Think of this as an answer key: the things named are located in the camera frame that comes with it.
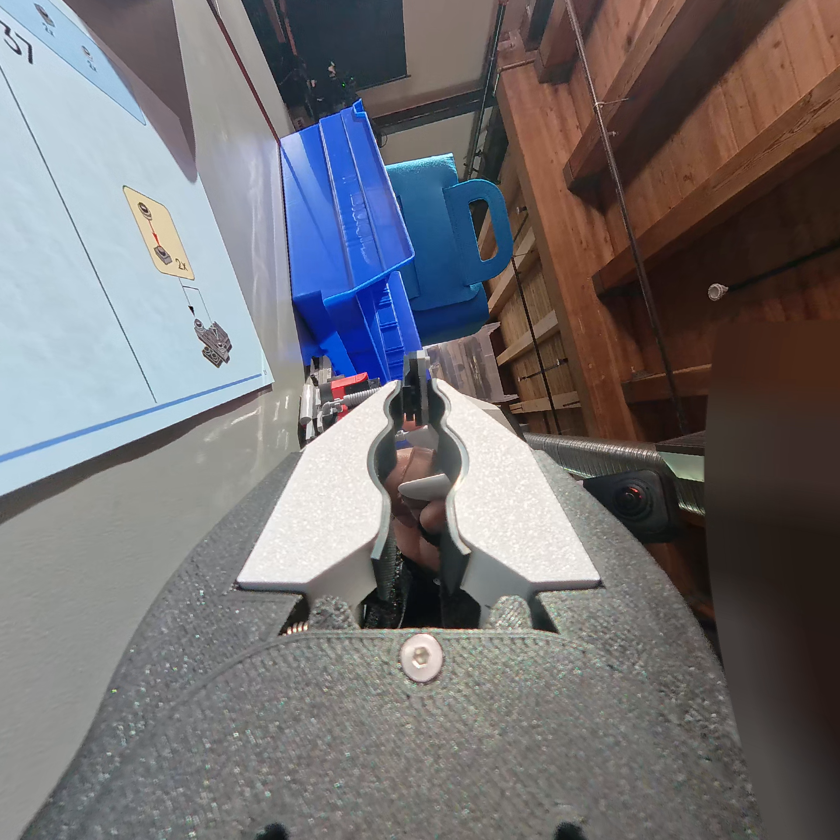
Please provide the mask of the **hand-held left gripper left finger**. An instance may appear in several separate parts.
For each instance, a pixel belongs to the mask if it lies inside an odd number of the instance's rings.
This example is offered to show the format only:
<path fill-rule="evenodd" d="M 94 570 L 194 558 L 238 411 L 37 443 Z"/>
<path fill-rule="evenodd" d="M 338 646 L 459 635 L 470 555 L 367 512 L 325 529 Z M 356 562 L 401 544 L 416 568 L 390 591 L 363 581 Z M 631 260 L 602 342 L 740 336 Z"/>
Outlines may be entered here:
<path fill-rule="evenodd" d="M 358 616 L 377 586 L 392 504 L 402 384 L 389 382 L 308 444 L 238 573 L 245 591 L 334 596 Z"/>

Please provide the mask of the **blue plastic bin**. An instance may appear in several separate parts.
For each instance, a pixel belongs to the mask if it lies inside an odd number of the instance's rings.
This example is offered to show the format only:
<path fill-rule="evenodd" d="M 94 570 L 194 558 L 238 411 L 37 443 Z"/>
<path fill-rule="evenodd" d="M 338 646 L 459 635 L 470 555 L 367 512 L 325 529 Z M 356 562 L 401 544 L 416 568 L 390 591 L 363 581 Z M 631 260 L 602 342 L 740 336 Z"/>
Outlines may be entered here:
<path fill-rule="evenodd" d="M 422 348 L 401 276 L 415 255 L 363 102 L 282 139 L 280 168 L 302 362 L 400 381 Z"/>

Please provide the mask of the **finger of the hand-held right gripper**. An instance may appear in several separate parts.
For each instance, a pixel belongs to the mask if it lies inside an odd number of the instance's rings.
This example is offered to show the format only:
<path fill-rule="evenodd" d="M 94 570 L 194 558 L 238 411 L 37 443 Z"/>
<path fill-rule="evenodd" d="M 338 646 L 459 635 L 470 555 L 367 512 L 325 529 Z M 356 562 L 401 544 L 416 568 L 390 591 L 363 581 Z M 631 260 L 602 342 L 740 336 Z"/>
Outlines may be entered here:
<path fill-rule="evenodd" d="M 446 475 L 431 475 L 404 481 L 398 486 L 397 492 L 404 500 L 428 503 L 445 500 L 452 485 L 452 481 Z"/>

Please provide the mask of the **clear plastic container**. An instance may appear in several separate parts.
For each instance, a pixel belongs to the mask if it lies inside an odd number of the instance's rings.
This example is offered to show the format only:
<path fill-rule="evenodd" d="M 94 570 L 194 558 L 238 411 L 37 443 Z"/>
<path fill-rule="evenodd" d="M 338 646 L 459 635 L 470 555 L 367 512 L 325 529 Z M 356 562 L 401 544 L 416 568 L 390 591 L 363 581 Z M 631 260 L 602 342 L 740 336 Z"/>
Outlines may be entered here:
<path fill-rule="evenodd" d="M 499 373 L 492 337 L 500 327 L 498 322 L 489 323 L 462 339 L 424 347 L 430 375 L 487 403 L 519 402 L 517 394 L 506 393 Z"/>

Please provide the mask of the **blue brick instruction booklet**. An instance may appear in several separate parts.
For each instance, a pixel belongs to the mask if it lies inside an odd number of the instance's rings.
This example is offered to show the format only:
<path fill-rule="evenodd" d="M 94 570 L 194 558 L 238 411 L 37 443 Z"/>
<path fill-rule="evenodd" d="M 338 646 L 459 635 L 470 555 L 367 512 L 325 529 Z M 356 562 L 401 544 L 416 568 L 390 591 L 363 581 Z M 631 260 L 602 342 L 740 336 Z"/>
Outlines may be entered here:
<path fill-rule="evenodd" d="M 1 483 L 274 378 L 196 167 L 164 2 L 2 2 Z"/>

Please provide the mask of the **blue felt bag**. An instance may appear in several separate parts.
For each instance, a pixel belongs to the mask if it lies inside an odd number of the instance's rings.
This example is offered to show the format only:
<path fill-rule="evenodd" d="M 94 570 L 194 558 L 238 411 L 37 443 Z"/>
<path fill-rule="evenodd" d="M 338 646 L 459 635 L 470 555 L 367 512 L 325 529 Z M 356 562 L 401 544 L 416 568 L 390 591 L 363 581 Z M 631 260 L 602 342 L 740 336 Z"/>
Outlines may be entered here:
<path fill-rule="evenodd" d="M 389 164 L 386 173 L 400 205 L 415 258 L 401 270 L 422 345 L 459 340 L 489 318 L 484 284 L 509 265 L 513 236 L 499 187 L 459 180 L 451 153 Z M 485 202 L 497 252 L 480 255 L 471 205 Z"/>

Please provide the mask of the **red black brick model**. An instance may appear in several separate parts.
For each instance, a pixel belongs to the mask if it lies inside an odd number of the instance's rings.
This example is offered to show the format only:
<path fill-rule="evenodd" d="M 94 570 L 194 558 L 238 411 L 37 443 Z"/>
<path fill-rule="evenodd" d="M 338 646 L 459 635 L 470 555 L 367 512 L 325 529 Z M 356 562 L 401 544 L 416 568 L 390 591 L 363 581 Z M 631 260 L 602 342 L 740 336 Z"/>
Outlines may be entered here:
<path fill-rule="evenodd" d="M 299 402 L 298 438 L 308 445 L 382 386 L 379 378 L 365 372 L 351 376 L 336 374 L 329 357 L 312 357 L 304 367 L 306 375 Z"/>

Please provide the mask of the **person's right hand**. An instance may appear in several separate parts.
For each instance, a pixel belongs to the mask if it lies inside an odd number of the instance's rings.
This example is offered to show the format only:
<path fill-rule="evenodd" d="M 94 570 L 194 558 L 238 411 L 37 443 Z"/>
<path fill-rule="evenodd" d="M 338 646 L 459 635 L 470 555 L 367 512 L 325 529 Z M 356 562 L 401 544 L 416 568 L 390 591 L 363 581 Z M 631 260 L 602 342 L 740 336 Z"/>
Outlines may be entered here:
<path fill-rule="evenodd" d="M 399 487 L 437 473 L 433 450 L 405 448 L 397 451 L 395 467 L 384 482 L 392 504 L 392 530 L 397 548 L 405 559 L 433 576 L 439 576 L 440 549 L 427 537 L 438 538 L 446 530 L 445 500 L 405 500 Z"/>

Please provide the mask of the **silver air duct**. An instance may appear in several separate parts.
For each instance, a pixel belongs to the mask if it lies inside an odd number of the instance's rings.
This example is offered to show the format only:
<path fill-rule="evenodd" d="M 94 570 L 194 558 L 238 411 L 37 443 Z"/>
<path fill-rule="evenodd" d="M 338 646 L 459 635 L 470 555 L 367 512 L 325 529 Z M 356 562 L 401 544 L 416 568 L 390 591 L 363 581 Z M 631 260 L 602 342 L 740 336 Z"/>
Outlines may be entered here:
<path fill-rule="evenodd" d="M 674 482 L 679 507 L 706 516 L 704 460 L 700 455 L 660 453 L 655 444 L 598 440 L 591 437 L 524 433 L 534 449 L 549 455 L 579 479 L 613 476 L 643 469 L 657 471 Z"/>

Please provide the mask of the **black equipment with green lights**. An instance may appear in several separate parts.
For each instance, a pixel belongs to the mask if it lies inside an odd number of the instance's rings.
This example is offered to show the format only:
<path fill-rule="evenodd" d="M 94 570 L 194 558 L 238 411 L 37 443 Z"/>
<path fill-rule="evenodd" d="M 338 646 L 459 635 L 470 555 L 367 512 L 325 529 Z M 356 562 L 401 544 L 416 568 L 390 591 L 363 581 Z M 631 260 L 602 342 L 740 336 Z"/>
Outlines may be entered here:
<path fill-rule="evenodd" d="M 353 106 L 359 90 L 351 74 L 330 62 L 326 74 L 311 78 L 300 60 L 284 80 L 284 101 L 295 130 L 306 129 L 321 119 Z"/>

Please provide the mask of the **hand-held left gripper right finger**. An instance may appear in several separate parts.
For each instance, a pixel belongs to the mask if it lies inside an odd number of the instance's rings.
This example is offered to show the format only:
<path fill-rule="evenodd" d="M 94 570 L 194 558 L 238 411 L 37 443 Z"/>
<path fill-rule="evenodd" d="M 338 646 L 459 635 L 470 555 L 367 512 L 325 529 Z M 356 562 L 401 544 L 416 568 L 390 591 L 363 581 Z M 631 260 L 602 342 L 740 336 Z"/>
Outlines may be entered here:
<path fill-rule="evenodd" d="M 531 448 L 466 395 L 435 382 L 437 465 L 449 480 L 440 581 L 478 605 L 589 590 L 601 576 Z"/>

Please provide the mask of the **small grey brick assembly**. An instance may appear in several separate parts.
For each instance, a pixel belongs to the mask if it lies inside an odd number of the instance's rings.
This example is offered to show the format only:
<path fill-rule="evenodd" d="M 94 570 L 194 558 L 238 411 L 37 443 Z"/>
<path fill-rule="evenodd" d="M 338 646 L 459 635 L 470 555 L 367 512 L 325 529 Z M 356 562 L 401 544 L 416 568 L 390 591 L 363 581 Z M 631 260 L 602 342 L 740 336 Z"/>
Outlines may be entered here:
<path fill-rule="evenodd" d="M 429 357 L 425 349 L 404 356 L 401 401 L 405 420 L 417 428 L 429 424 Z"/>

